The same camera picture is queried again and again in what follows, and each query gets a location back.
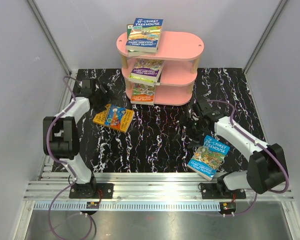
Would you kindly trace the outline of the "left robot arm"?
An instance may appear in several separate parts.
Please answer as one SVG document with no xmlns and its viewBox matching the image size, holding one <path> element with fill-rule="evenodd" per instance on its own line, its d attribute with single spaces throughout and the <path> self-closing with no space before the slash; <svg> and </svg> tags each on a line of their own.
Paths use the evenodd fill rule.
<svg viewBox="0 0 300 240">
<path fill-rule="evenodd" d="M 101 113 L 115 95 L 97 79 L 84 78 L 79 83 L 79 91 L 71 93 L 69 104 L 55 116 L 43 119 L 43 151 L 68 171 L 69 198 L 112 199 L 114 184 L 98 183 L 80 155 L 77 123 L 89 110 Z"/>
</svg>

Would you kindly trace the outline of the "dark brown paperback book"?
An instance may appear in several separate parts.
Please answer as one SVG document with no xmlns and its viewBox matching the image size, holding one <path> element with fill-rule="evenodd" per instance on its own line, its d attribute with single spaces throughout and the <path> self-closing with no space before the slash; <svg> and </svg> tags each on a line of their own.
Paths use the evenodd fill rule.
<svg viewBox="0 0 300 240">
<path fill-rule="evenodd" d="M 158 78 L 156 85 L 159 86 L 161 84 L 161 76 Z"/>
</svg>

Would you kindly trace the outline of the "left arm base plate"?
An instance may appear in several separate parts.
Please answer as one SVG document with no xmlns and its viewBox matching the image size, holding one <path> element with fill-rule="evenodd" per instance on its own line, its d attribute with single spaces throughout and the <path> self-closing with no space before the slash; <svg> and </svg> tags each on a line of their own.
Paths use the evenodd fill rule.
<svg viewBox="0 0 300 240">
<path fill-rule="evenodd" d="M 69 192 L 70 199 L 99 199 L 111 200 L 114 193 L 113 183 L 97 183 L 95 191 L 83 190 L 77 186 L 72 186 Z"/>
</svg>

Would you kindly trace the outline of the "78-storey treehouse orange book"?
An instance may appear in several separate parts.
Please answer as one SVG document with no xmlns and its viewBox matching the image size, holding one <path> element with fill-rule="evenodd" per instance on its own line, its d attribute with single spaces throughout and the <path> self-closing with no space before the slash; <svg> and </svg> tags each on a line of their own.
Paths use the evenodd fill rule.
<svg viewBox="0 0 300 240">
<path fill-rule="evenodd" d="M 155 86 L 135 83 L 132 89 L 130 102 L 132 104 L 140 105 L 154 105 Z"/>
</svg>

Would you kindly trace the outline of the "65-storey treehouse green book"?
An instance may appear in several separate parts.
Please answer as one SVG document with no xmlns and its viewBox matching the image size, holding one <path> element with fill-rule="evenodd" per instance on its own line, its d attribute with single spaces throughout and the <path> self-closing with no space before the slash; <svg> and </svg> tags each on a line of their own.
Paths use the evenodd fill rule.
<svg viewBox="0 0 300 240">
<path fill-rule="evenodd" d="M 147 86 L 158 86 L 156 85 L 156 81 L 154 80 L 150 80 L 150 79 L 146 79 L 146 78 L 141 78 L 141 77 L 136 77 L 136 76 L 129 76 L 128 80 L 132 83 L 136 83 L 136 84 L 143 84 L 143 85 L 147 85 Z"/>
</svg>

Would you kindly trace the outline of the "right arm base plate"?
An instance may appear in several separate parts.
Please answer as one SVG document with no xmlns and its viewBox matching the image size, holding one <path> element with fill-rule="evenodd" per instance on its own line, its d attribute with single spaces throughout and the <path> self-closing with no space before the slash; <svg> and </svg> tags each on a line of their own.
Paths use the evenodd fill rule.
<svg viewBox="0 0 300 240">
<path fill-rule="evenodd" d="M 247 198 L 243 189 L 226 190 L 219 183 L 204 183 L 198 184 L 198 189 L 203 200 L 244 200 Z"/>
</svg>

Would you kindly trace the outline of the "130-storey treehouse orange book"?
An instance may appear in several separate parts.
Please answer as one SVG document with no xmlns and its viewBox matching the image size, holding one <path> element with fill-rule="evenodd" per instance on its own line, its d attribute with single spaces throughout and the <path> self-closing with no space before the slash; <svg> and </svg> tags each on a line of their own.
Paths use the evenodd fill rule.
<svg viewBox="0 0 300 240">
<path fill-rule="evenodd" d="M 107 104 L 104 111 L 95 115 L 93 122 L 97 125 L 126 133 L 134 115 L 135 112 L 133 110 Z"/>
</svg>

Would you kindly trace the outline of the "26-storey treehouse blue book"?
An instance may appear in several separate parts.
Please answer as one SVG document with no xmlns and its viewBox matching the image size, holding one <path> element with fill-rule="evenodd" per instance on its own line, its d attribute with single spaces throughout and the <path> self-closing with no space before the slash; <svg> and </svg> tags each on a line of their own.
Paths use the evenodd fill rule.
<svg viewBox="0 0 300 240">
<path fill-rule="evenodd" d="M 206 135 L 203 145 L 196 149 L 187 167 L 206 180 L 211 181 L 220 165 L 223 164 L 229 150 L 228 145 Z"/>
</svg>

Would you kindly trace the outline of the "green paperback book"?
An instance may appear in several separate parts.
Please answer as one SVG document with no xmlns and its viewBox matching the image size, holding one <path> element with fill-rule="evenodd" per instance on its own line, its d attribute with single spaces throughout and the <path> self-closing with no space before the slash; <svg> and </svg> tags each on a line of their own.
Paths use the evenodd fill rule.
<svg viewBox="0 0 300 240">
<path fill-rule="evenodd" d="M 129 57 L 154 55 L 158 51 L 160 31 L 155 27 L 127 25 L 127 41 L 125 44 Z"/>
</svg>

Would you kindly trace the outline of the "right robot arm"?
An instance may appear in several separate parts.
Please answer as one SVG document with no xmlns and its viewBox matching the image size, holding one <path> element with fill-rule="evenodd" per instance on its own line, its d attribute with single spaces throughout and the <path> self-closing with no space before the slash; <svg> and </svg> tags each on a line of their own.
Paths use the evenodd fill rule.
<svg viewBox="0 0 300 240">
<path fill-rule="evenodd" d="M 194 103 L 191 114 L 180 119 L 180 126 L 192 140 L 190 148 L 205 148 L 210 153 L 227 155 L 228 147 L 209 134 L 225 139 L 247 160 L 245 171 L 227 172 L 216 183 L 216 192 L 223 199 L 236 190 L 250 189 L 256 194 L 288 191 L 289 174 L 283 148 L 269 144 L 249 133 L 234 120 L 234 111 L 226 113 L 212 107 L 210 101 Z"/>
</svg>

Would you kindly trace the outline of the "52-storey treehouse purple book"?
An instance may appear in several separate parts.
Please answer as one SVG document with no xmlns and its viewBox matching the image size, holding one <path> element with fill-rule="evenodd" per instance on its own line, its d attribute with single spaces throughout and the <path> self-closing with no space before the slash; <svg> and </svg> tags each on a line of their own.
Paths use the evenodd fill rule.
<svg viewBox="0 0 300 240">
<path fill-rule="evenodd" d="M 137 58 L 129 77 L 157 82 L 164 64 L 164 60 Z"/>
</svg>

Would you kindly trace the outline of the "91-storey treehouse blue book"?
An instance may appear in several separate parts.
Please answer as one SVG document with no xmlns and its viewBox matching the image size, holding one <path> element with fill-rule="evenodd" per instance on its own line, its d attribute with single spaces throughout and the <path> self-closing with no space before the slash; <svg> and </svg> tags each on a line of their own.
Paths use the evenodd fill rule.
<svg viewBox="0 0 300 240">
<path fill-rule="evenodd" d="M 156 53 L 163 28 L 163 19 L 137 17 L 125 44 L 127 51 Z"/>
</svg>

